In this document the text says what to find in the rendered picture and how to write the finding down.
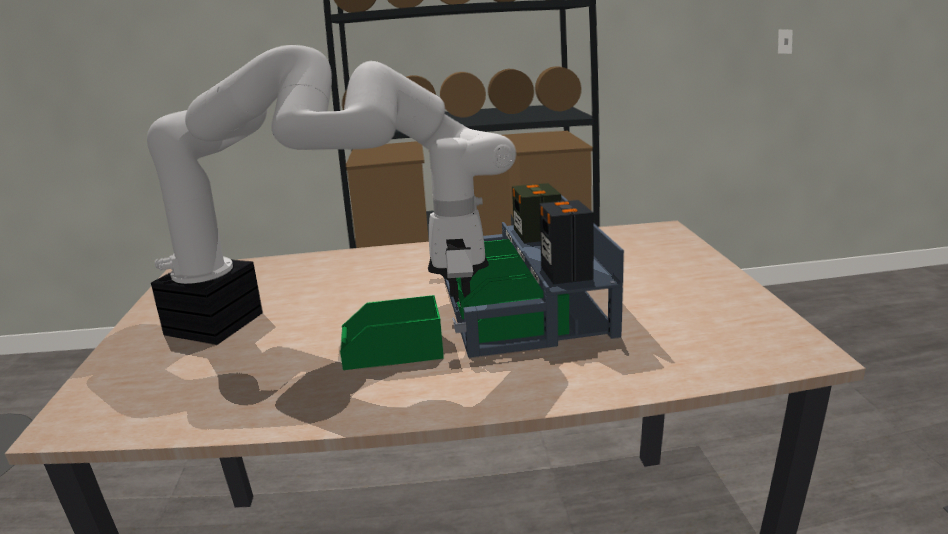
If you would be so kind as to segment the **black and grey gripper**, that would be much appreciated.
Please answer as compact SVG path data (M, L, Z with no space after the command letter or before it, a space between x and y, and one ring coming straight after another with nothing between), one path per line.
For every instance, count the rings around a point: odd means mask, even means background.
M430 214L429 219L429 252L430 261L428 271L440 274L449 281L450 296L455 302L459 301L458 283L456 278L448 278L446 265L446 239L463 239L466 247L471 247L473 275L489 265L485 256L483 230L479 211L456 217L444 217ZM472 277L462 277L461 287L464 298L470 294L470 280Z

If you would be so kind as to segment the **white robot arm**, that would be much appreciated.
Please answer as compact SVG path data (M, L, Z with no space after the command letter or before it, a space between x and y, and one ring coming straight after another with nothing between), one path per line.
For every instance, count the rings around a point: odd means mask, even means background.
M440 97L382 63L368 61L355 69L342 111L327 112L331 85L330 64L321 52L280 46L199 95L188 110L150 126L147 144L174 251L156 259L157 269L173 269L174 282L191 284L233 268L232 260L223 257L210 181L197 159L257 131L277 95L272 133L288 148L376 148L387 144L395 130L423 145L430 152L433 206L439 216L474 212L483 200L474 195L473 177L501 174L515 162L516 149L507 137L469 129L446 114L443 120Z

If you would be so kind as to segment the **dark grey metal shelf rack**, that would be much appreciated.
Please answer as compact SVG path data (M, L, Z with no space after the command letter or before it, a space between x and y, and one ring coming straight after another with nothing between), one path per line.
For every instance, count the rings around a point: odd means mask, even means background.
M598 226L594 224L593 280L561 284L553 284L541 268L541 241L524 243L514 225L507 227L505 222L502 222L502 234L483 237L484 242L510 240L543 290L543 298L464 307L462 319L457 302L450 296L449 281L444 278L457 319L457 323L453 319L454 329L461 333L468 358L557 347L560 340L603 334L611 339L621 338L624 250ZM608 289L608 317L587 293L600 289ZM558 295L568 293L569 334L558 336ZM478 319L543 311L544 335L479 343Z

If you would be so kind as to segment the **green bin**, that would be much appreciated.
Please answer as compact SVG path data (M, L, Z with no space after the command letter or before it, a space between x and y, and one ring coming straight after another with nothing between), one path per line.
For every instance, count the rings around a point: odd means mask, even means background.
M464 319L464 303L474 296L489 281L533 277L532 273L520 256L490 259L489 265L478 270L470 280L470 294L465 298L461 287L461 278L457 279L459 301L457 302L462 319Z
M533 277L489 281L464 307L543 298ZM544 312L478 319L479 343L544 335ZM558 336L569 334L569 294L558 295Z
M484 245L487 260L520 256L509 239L486 241Z
M341 348L345 370L444 359L435 295L367 302L342 325Z

